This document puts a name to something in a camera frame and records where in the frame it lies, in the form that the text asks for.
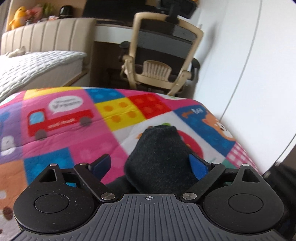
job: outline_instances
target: black circular housing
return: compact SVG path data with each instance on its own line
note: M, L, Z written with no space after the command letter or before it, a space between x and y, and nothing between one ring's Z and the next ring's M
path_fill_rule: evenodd
M237 194L228 199L229 206L239 213L255 213L263 207L260 198L251 194Z
M35 208L42 213L57 213L69 205L69 199L61 194L46 194L35 201Z
M26 230L57 234L86 223L95 208L92 196L80 188L59 181L36 181L15 201L14 215Z
M255 170L245 167L240 168L231 185L210 192L203 209L220 227L242 234L270 230L284 213L284 205L273 189Z

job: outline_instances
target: pink patch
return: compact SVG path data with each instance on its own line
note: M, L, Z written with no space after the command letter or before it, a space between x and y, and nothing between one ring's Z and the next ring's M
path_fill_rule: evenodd
M26 91L12 94L11 96L7 97L5 100L1 102L0 108L22 101L25 96L25 93Z
M121 90L116 89L118 92L122 93L126 97L134 96L134 95L145 95L147 92L145 91L135 91L135 90Z
M111 169L102 179L103 183L110 183L124 175L123 167L128 156L111 132L104 134L97 132L95 138L70 146L69 150L75 164L91 163L103 154L109 154Z
M62 96L77 96L83 100L82 105L79 107L62 111L53 112L49 108L49 103ZM35 140L35 136L30 136L29 134L29 121L28 115L30 112L44 109L44 114L46 115L46 120L44 121L45 129L52 123L48 121L55 118L62 118L63 116L75 114L77 112L89 110L93 118L91 119L91 124L89 126L82 126L79 122L68 123L69 120L65 119L66 123L60 122L60 128L53 128L52 130L47 130L47 137L44 140ZM85 139L94 138L100 134L110 133L109 128L102 119L102 116L98 113L95 108L91 98L84 90L73 90L66 92L53 93L51 95L39 96L33 99L24 100L24 105L22 107L22 117L21 117L21 129L22 129L22 140L23 140L23 156L24 158L39 156L48 152L53 152L77 143L83 142Z
M161 95L155 95L158 99L160 99L162 103L166 104L166 106L169 107L171 110L176 110L185 106L200 104L198 101L192 99L173 99L169 96L162 97Z
M242 146L237 142L235 143L233 148L230 150L230 152L227 154L226 159L237 168L239 168L242 164L246 163L246 164L249 164L258 172L258 169L255 163L247 155L246 151L242 148Z

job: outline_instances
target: blue finger pad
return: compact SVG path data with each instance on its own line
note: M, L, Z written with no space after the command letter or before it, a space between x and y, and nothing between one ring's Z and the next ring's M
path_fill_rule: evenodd
M191 154L189 155L189 162L192 172L198 180L202 179L209 173L207 166Z

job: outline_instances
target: yellow plush toy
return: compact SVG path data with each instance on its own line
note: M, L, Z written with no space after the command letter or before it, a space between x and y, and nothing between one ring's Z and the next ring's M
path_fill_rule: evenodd
M20 7L16 12L13 20L9 23L9 26L11 26L11 30L24 26L26 24L27 20L27 14L26 14L26 8Z

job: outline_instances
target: beige headboard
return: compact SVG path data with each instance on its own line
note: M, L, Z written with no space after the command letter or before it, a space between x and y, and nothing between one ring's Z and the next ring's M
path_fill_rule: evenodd
M95 18L66 18L16 28L2 35L1 55L21 46L27 52L52 50L87 53L83 64L90 62L94 41Z

